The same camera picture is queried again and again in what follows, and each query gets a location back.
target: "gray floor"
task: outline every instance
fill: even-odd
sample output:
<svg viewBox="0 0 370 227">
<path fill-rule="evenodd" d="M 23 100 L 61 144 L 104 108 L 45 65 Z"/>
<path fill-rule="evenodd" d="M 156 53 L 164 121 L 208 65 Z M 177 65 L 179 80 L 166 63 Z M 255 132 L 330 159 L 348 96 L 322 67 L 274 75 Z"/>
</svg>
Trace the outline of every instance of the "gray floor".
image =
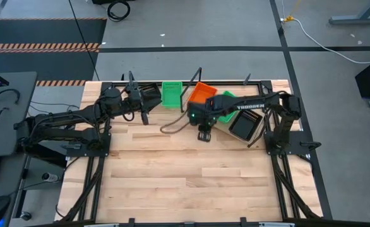
<svg viewBox="0 0 370 227">
<path fill-rule="evenodd" d="M 315 39 L 328 46 L 370 46 L 370 25 L 331 26 L 330 16 L 354 15 L 364 0 L 305 0 L 293 14 Z M 105 16 L 105 9 L 85 0 L 72 0 L 77 17 Z M 295 0 L 284 0 L 285 12 Z M 280 46 L 267 0 L 136 0 L 130 16 L 107 22 L 103 48 L 170 46 Z M 282 14 L 281 0 L 276 0 Z M 8 0 L 0 18 L 70 18 L 67 0 Z M 296 22 L 285 25 L 289 46 L 315 46 Z M 370 61 L 370 52 L 345 52 Z M 357 65 L 328 52 L 292 52 L 331 211 L 335 219 L 370 221 L 370 108 L 361 99 L 354 76 Z M 149 52 L 102 53 L 97 61 L 101 79 L 119 79 L 132 70 L 136 79 L 186 79 L 198 67 L 206 79 L 288 79 L 281 52 Z M 82 88 L 38 88 L 33 100 L 78 105 Z M 46 111 L 66 107 L 38 106 Z M 57 189 L 32 192 L 25 204 L 35 219 L 15 220 L 12 226 L 50 223 Z M 52 198 L 48 206 L 40 198 Z"/>
</svg>

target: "green bin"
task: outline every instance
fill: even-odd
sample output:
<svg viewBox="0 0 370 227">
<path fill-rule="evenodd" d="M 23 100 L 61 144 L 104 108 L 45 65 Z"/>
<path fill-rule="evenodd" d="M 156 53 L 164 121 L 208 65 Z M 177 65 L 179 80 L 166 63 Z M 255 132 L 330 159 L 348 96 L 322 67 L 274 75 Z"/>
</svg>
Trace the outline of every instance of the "green bin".
<svg viewBox="0 0 370 227">
<path fill-rule="evenodd" d="M 228 96 L 231 96 L 231 97 L 236 97 L 233 93 L 229 92 L 229 91 L 225 91 L 223 93 L 223 95 L 228 95 Z M 229 123 L 229 121 L 231 120 L 231 118 L 234 116 L 234 114 L 236 114 L 237 111 L 234 111 L 230 114 L 228 114 L 227 116 L 225 117 L 219 117 L 218 118 L 218 121 L 220 122 L 223 122 L 223 123 Z"/>
<path fill-rule="evenodd" d="M 182 93 L 182 82 L 163 82 L 162 83 L 162 105 L 165 108 L 179 108 L 181 101 L 179 99 Z"/>
</svg>

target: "desk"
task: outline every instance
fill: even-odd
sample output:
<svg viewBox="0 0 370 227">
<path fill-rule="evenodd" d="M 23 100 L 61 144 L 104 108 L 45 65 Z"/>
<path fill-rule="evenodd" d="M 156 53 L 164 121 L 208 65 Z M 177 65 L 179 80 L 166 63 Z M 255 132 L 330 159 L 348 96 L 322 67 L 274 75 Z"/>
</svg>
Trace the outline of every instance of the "desk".
<svg viewBox="0 0 370 227">
<path fill-rule="evenodd" d="M 242 81 L 217 83 L 214 87 L 218 94 L 225 90 L 236 96 L 258 94 L 257 86 L 232 84 Z M 98 98 L 101 86 L 102 82 L 86 83 L 81 108 Z M 290 92 L 287 80 L 272 81 L 272 86 L 273 91 Z M 210 143 L 198 141 L 198 128 L 190 125 L 173 135 L 159 131 L 161 125 L 180 114 L 179 109 L 159 105 L 150 112 L 149 125 L 141 123 L 139 114 L 132 122 L 122 117 L 111 121 L 112 142 L 104 163 L 96 223 L 127 223 L 129 218 L 137 223 L 238 222 L 240 217 L 247 221 L 281 221 L 271 157 L 263 139 L 249 149 L 218 129 L 212 129 Z M 77 125 L 77 130 L 86 127 Z M 299 128 L 295 122 L 293 129 Z M 80 158 L 65 173 L 58 205 L 62 214 L 83 190 L 87 162 L 88 158 Z M 310 164 L 291 155 L 289 164 L 296 191 L 321 216 Z M 291 214 L 289 196 L 284 191 Z M 92 196 L 88 200 L 87 218 Z"/>
<path fill-rule="evenodd" d="M 2 73 L 0 76 L 9 81 L 9 86 L 0 88 L 0 91 L 16 88 L 21 93 L 18 106 L 14 104 L 16 96 L 13 92 L 3 93 L 0 96 L 0 105 L 10 108 L 9 112 L 4 112 L 0 116 L 0 149 L 8 149 L 10 150 L 8 153 L 11 154 L 15 152 L 16 148 L 16 132 L 13 130 L 13 123 L 17 123 L 27 116 L 29 103 L 35 89 L 37 73 Z M 1 158 L 0 195 L 9 194 L 20 186 L 26 160 L 27 157 L 23 153 L 14 153 Z M 9 225 L 15 200 L 16 194 L 13 194 L 11 205 L 4 217 L 5 226 Z"/>
</svg>

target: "wooden table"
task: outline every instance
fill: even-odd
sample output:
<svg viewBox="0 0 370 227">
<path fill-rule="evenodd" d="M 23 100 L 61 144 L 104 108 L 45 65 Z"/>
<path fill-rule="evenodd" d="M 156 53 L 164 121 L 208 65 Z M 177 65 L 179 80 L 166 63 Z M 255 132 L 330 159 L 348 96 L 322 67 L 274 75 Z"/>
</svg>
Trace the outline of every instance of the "wooden table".
<svg viewBox="0 0 370 227">
<path fill-rule="evenodd" d="M 101 84 L 85 84 L 81 108 L 94 103 Z M 274 80 L 272 85 L 274 91 L 290 92 L 287 80 Z M 225 90 L 237 96 L 258 94 L 256 86 L 216 87 L 218 94 Z M 247 148 L 233 136 L 212 129 L 212 139 L 205 143 L 197 140 L 198 128 L 190 125 L 177 134 L 162 134 L 160 126 L 180 114 L 179 109 L 159 105 L 148 117 L 150 125 L 143 125 L 138 113 L 132 122 L 122 117 L 111 122 L 112 142 L 105 159 L 97 223 L 127 223 L 129 218 L 136 218 L 137 223 L 236 222 L 240 217 L 281 221 L 271 158 L 263 139 Z M 183 118 L 176 127 L 186 121 Z M 77 130 L 86 127 L 78 125 Z M 293 130 L 299 129 L 295 122 Z M 82 192 L 87 159 L 80 158 L 64 176 L 58 205 L 62 214 Z M 289 164 L 296 191 L 321 216 L 310 164 L 294 155 L 289 156 Z M 289 195 L 284 192 L 291 214 Z"/>
</svg>

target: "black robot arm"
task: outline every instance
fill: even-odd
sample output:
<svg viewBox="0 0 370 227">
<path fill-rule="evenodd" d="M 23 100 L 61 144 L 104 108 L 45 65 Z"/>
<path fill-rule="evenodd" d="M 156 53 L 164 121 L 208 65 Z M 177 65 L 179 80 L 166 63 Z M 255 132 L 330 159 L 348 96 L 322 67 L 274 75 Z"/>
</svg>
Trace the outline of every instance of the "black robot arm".
<svg viewBox="0 0 370 227">
<path fill-rule="evenodd" d="M 300 99 L 284 91 L 267 95 L 231 97 L 216 95 L 205 103 L 188 103 L 189 123 L 199 126 L 198 139 L 208 142 L 210 131 L 221 116 L 236 110 L 269 109 L 282 117 L 281 123 L 274 129 L 274 140 L 277 145 L 285 146 L 289 141 L 289 131 L 293 121 L 301 116 Z"/>
<path fill-rule="evenodd" d="M 83 110 L 68 111 L 63 113 L 39 114 L 28 117 L 20 123 L 14 125 L 17 131 L 19 144 L 30 147 L 43 140 L 50 141 L 78 141 L 87 146 L 87 149 L 97 149 L 102 145 L 99 125 L 117 116 L 141 112 L 143 124 L 148 124 L 147 114 L 161 102 L 161 94 L 155 86 L 139 87 L 132 79 L 120 91 L 110 88 L 102 91 L 99 98 L 93 105 L 85 107 Z M 122 93 L 127 93 L 126 98 L 122 98 Z M 79 123 L 87 123 L 93 127 L 83 131 L 65 130 L 68 127 Z"/>
</svg>

